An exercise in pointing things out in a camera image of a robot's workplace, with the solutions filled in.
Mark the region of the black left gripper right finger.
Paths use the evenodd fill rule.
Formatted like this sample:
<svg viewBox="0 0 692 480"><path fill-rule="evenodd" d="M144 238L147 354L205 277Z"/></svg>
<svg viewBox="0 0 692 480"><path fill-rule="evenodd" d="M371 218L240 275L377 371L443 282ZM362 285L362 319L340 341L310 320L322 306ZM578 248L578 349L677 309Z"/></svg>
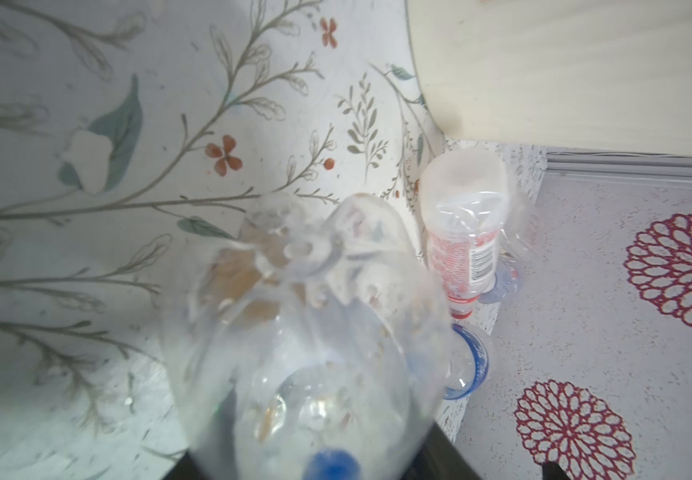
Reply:
<svg viewBox="0 0 692 480"><path fill-rule="evenodd" d="M480 480L437 423L408 467L408 480Z"/></svg>

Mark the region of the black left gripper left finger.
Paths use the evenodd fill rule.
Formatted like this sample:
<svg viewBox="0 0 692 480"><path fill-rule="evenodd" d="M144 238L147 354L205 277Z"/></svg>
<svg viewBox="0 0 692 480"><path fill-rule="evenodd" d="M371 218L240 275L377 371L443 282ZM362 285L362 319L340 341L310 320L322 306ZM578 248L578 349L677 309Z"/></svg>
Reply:
<svg viewBox="0 0 692 480"><path fill-rule="evenodd" d="M189 452L186 452L163 477L163 480L208 480Z"/></svg>

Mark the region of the clear blue-label blue-cap bottle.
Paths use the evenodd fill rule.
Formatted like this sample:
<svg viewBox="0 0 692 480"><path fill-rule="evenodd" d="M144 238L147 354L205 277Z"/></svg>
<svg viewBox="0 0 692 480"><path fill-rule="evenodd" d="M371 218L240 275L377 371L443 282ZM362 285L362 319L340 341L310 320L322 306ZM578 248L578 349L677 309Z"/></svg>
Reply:
<svg viewBox="0 0 692 480"><path fill-rule="evenodd" d="M468 397L489 378L493 369L494 347L482 329L454 323L453 342L445 380L444 399Z"/></svg>

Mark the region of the blue-label water bottle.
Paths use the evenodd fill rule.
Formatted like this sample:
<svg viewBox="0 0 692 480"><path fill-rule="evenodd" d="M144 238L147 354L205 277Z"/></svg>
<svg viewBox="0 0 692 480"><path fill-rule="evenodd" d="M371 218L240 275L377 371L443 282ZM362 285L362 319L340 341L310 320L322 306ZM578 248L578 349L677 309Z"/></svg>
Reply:
<svg viewBox="0 0 692 480"><path fill-rule="evenodd" d="M398 212L261 197L188 245L161 305L188 454L208 479L398 479L434 423L452 330Z"/></svg>

